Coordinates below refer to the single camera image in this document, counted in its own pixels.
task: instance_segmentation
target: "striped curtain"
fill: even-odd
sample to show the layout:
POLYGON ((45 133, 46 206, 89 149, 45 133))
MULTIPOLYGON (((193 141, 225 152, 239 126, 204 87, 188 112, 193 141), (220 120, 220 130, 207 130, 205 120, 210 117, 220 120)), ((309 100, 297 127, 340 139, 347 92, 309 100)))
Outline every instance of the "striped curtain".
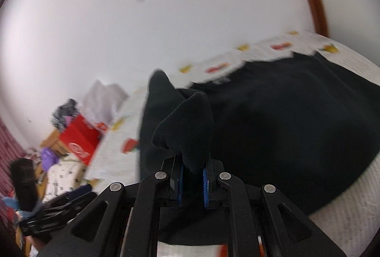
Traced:
MULTIPOLYGON (((9 164, 25 152, 18 142, 12 137, 0 118, 0 196, 7 196, 13 189, 9 173, 9 164)), ((0 217, 7 225, 7 209, 0 201, 0 217)))

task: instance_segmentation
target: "red box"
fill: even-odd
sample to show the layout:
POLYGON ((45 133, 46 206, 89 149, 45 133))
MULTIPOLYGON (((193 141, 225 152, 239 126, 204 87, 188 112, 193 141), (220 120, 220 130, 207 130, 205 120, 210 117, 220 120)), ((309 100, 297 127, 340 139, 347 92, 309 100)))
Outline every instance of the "red box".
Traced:
POLYGON ((100 141, 101 133, 80 114, 59 139, 88 166, 100 141))

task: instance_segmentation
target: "metal pivot bolt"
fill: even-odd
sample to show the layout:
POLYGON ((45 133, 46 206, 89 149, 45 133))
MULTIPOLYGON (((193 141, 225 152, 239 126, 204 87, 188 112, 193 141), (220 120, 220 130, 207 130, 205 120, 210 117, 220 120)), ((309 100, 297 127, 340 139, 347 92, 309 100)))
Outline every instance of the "metal pivot bolt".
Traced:
POLYGON ((166 177, 166 172, 158 171, 158 172, 156 172, 156 174, 154 176, 156 177, 157 180, 162 180, 166 177))
POLYGON ((115 182, 115 183, 112 183, 109 188, 111 191, 117 192, 118 190, 121 189, 121 184, 118 182, 115 182))
POLYGON ((264 186, 264 190, 267 192, 267 193, 274 193, 276 191, 276 188, 272 185, 272 184, 267 184, 264 186))
POLYGON ((229 180, 231 178, 231 175, 228 173, 228 172, 222 172, 219 177, 222 179, 222 180, 229 180))

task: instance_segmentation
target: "bed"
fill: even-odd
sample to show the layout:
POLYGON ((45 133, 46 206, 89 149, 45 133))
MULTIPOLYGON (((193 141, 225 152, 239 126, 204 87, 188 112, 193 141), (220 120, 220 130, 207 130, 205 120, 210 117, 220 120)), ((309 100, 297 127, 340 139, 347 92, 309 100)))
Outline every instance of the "bed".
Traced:
MULTIPOLYGON (((241 67, 244 61, 272 61, 320 52, 328 60, 380 85, 380 68, 348 47, 311 32, 290 32, 255 44, 236 46, 223 55, 184 66, 169 79, 176 87, 192 82, 218 80, 241 67)), ((139 181, 138 135, 141 114, 147 96, 146 86, 138 88, 126 100, 102 140, 85 174, 98 179, 95 190, 101 192, 112 182, 130 185, 139 181)), ((380 155, 360 178, 334 201, 310 218, 347 254, 360 256, 380 227, 380 155)))

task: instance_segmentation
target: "black cloth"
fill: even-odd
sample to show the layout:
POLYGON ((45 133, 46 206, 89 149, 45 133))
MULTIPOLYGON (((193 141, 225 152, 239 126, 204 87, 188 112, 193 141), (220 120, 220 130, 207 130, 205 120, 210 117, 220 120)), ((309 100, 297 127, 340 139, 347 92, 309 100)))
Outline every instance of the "black cloth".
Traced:
MULTIPOLYGON (((150 86, 142 177, 173 155, 151 143, 155 128, 183 101, 182 90, 168 88, 159 98, 151 93, 161 89, 150 86)), ((306 214, 339 196, 380 150, 380 88, 319 53, 247 62, 223 82, 191 90, 210 102, 211 156, 247 184, 274 184, 306 214)))
POLYGON ((161 209, 159 241, 180 245, 227 243, 224 211, 208 210, 203 204, 202 168, 213 132, 206 95, 176 90, 163 71, 154 72, 140 130, 140 177, 158 171, 163 160, 175 154, 182 154, 184 162, 182 207, 161 209))

